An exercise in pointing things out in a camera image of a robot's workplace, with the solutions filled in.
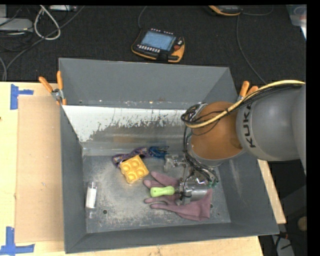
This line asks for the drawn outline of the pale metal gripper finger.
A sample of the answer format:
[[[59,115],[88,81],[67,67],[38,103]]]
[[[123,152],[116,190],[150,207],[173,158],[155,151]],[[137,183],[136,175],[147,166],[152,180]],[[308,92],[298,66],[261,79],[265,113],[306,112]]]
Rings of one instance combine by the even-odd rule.
[[[167,154],[164,157],[163,170],[165,173],[170,173],[176,170],[184,170],[187,167],[185,158],[178,154]]]

